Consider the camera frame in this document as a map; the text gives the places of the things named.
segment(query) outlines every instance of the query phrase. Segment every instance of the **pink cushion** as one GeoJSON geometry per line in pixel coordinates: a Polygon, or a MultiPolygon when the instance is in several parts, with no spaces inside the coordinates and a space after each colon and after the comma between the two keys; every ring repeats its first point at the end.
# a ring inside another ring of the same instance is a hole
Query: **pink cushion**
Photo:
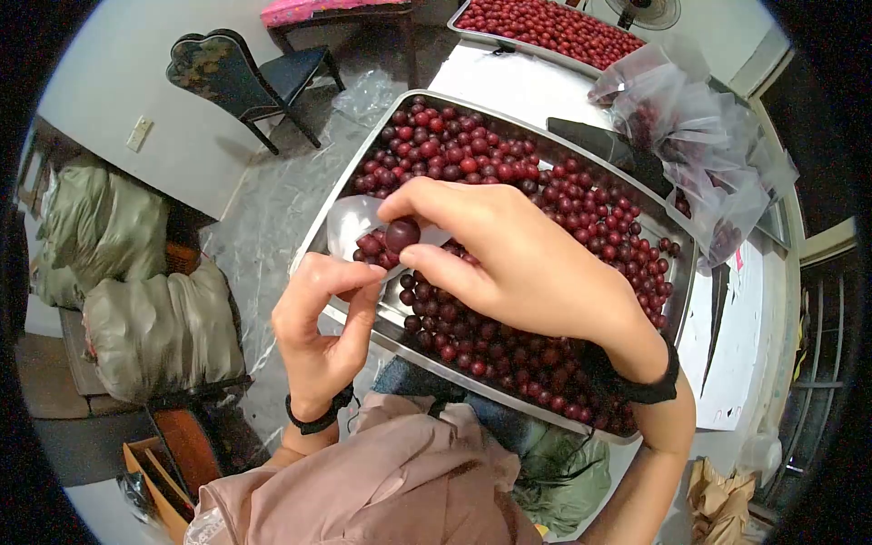
{"type": "Polygon", "coordinates": [[[281,26],[305,21],[316,11],[349,10],[380,3],[406,3],[410,0],[276,0],[261,11],[263,26],[281,26]]]}

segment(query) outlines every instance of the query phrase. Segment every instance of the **electrical outlet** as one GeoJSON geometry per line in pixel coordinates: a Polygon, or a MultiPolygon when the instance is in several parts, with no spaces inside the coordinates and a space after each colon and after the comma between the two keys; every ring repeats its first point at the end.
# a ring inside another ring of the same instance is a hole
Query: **electrical outlet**
{"type": "Polygon", "coordinates": [[[140,116],[140,120],[136,122],[133,132],[130,133],[130,138],[127,139],[127,147],[139,153],[140,148],[142,148],[142,141],[146,139],[148,129],[152,128],[153,124],[154,122],[150,119],[140,116]]]}

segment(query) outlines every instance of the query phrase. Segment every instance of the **chair leg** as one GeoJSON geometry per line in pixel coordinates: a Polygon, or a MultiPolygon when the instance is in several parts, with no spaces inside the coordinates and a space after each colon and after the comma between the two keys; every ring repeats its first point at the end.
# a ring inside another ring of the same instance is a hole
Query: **chair leg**
{"type": "Polygon", "coordinates": [[[330,51],[324,55],[324,62],[327,64],[327,70],[330,71],[330,75],[333,76],[333,79],[336,80],[336,87],[339,88],[339,92],[345,90],[345,85],[342,83],[342,79],[339,77],[339,67],[336,64],[336,60],[330,54],[330,51]]]}
{"type": "Polygon", "coordinates": [[[415,57],[415,26],[412,21],[412,13],[403,17],[399,26],[403,31],[405,42],[405,61],[409,71],[409,89],[417,89],[418,84],[418,60],[415,57]]]}
{"type": "Polygon", "coordinates": [[[267,147],[267,149],[272,152],[273,155],[278,155],[278,148],[276,147],[276,145],[273,144],[269,138],[267,138],[266,134],[262,133],[261,130],[257,128],[257,125],[255,125],[254,122],[243,121],[242,124],[248,127],[249,130],[255,134],[257,139],[263,142],[263,144],[267,147]]]}
{"type": "Polygon", "coordinates": [[[269,34],[269,37],[272,38],[273,44],[275,44],[280,50],[282,50],[282,54],[287,55],[288,53],[294,52],[294,47],[288,41],[288,33],[286,28],[281,26],[271,26],[267,29],[267,33],[269,34]]]}
{"type": "Polygon", "coordinates": [[[296,115],[296,113],[293,113],[290,110],[290,108],[285,110],[285,114],[290,118],[291,121],[294,122],[294,125],[296,125],[296,128],[300,129],[300,131],[302,131],[303,134],[306,135],[306,138],[309,139],[309,142],[312,143],[312,146],[314,146],[315,148],[321,147],[321,142],[318,140],[318,137],[315,135],[315,131],[313,131],[308,124],[303,123],[300,120],[300,117],[298,115],[296,115]]]}

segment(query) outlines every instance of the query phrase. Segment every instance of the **person's left hand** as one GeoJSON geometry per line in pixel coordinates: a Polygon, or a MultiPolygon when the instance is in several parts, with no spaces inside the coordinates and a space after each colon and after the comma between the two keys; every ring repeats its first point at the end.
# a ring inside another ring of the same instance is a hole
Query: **person's left hand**
{"type": "Polygon", "coordinates": [[[272,311],[272,326],[288,371],[296,419],[321,418],[333,397],[363,369],[376,317],[378,282],[385,274],[377,265],[309,253],[290,278],[272,311]],[[333,295],[349,302],[340,337],[322,336],[317,328],[318,316],[333,295]]]}

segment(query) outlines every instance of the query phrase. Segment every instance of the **metal tray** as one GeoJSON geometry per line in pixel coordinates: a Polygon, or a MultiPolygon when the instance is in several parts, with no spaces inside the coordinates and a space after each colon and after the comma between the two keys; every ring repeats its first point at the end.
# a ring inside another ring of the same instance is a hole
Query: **metal tray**
{"type": "MultiPolygon", "coordinates": [[[[598,79],[600,77],[600,74],[603,73],[603,71],[596,68],[595,66],[585,64],[580,60],[575,60],[574,58],[567,57],[566,55],[561,55],[557,51],[551,51],[546,47],[527,44],[526,42],[522,42],[521,40],[516,40],[508,37],[495,36],[493,34],[487,34],[486,32],[468,31],[465,29],[457,28],[456,26],[454,26],[454,22],[457,21],[458,17],[463,15],[463,12],[467,10],[470,2],[471,0],[466,0],[463,5],[460,6],[460,9],[455,11],[454,15],[452,15],[451,18],[448,19],[448,28],[460,34],[463,39],[470,40],[472,42],[478,42],[480,44],[493,45],[494,47],[502,47],[503,49],[509,51],[520,51],[521,53],[527,53],[528,55],[544,58],[545,60],[552,62],[555,65],[569,68],[573,72],[580,72],[585,76],[593,79],[598,79]]],[[[594,17],[589,13],[585,13],[584,15],[588,17],[594,17]]],[[[605,21],[597,17],[594,17],[594,19],[605,23],[605,21]]],[[[609,26],[613,26],[619,29],[621,32],[627,32],[627,30],[617,27],[614,24],[610,24],[609,26]]]]}
{"type": "MultiPolygon", "coordinates": [[[[664,314],[669,320],[669,326],[664,330],[665,335],[675,344],[681,338],[681,331],[684,327],[687,306],[690,301],[691,284],[697,256],[697,247],[693,239],[677,225],[665,212],[665,203],[662,199],[656,196],[647,187],[631,178],[628,174],[613,167],[608,162],[595,156],[579,146],[564,140],[554,134],[547,133],[534,126],[528,125],[519,119],[514,119],[503,113],[488,110],[485,107],[477,106],[461,99],[455,99],[443,94],[426,90],[412,90],[400,95],[393,105],[388,109],[385,116],[378,122],[376,127],[367,137],[360,150],[355,154],[354,158],[349,163],[348,167],[343,172],[342,176],[336,183],[336,186],[330,192],[324,206],[318,212],[315,221],[303,239],[303,244],[297,251],[294,261],[291,264],[291,272],[296,270],[300,260],[306,252],[318,252],[327,254],[327,238],[325,221],[327,212],[333,206],[333,202],[348,194],[345,189],[346,183],[354,174],[358,163],[370,152],[373,143],[381,133],[382,128],[391,118],[391,114],[400,106],[411,104],[412,97],[415,95],[424,95],[427,97],[428,105],[437,109],[445,106],[455,106],[462,115],[468,115],[470,112],[480,112],[493,123],[493,130],[508,138],[524,138],[531,139],[536,143],[536,152],[542,162],[548,164],[556,164],[568,157],[577,159],[584,158],[600,165],[609,170],[616,180],[623,181],[624,189],[631,194],[631,199],[643,210],[643,213],[637,218],[637,221],[642,225],[642,234],[640,236],[647,237],[652,240],[658,240],[662,236],[668,236],[673,241],[681,244],[683,248],[682,254],[678,258],[666,259],[670,261],[669,278],[673,283],[674,289],[669,301],[664,307],[664,314]]],[[[408,336],[403,330],[403,321],[405,317],[411,314],[411,309],[406,307],[399,301],[399,292],[402,287],[399,285],[399,277],[393,278],[385,288],[385,296],[378,304],[376,322],[372,327],[372,341],[385,347],[389,351],[395,352],[397,355],[405,358],[414,364],[419,365],[431,371],[442,378],[450,380],[457,385],[460,385],[472,392],[476,392],[486,398],[508,405],[525,412],[538,419],[545,420],[560,427],[572,430],[578,433],[590,433],[591,427],[574,420],[566,419],[563,416],[554,412],[543,409],[537,405],[529,404],[528,402],[518,399],[508,393],[503,392],[495,387],[474,380],[467,375],[456,371],[454,368],[446,367],[443,364],[435,361],[428,356],[419,353],[409,343],[408,336]]],[[[347,318],[348,303],[342,301],[338,297],[333,297],[324,309],[324,314],[344,324],[347,318]]],[[[596,430],[594,436],[609,441],[618,445],[628,445],[635,441],[638,437],[638,432],[630,437],[620,437],[611,433],[596,430]]]]}

